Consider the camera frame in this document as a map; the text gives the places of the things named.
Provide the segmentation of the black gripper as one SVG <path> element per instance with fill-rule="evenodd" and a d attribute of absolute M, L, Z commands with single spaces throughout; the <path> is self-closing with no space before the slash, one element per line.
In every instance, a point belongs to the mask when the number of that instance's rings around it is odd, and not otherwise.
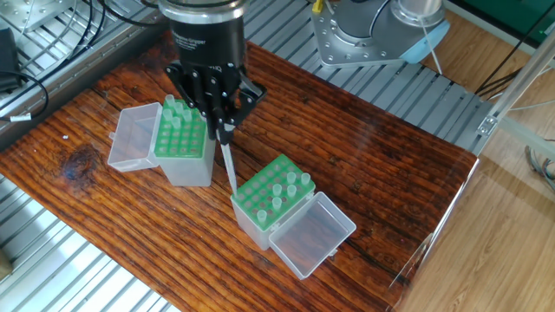
<path fill-rule="evenodd" d="M 181 66 L 166 74 L 190 108 L 206 119 L 208 138 L 230 143 L 238 127 L 266 96 L 245 73 L 245 7 L 169 7 L 167 18 Z M 238 87 L 231 97 L 222 87 Z"/>

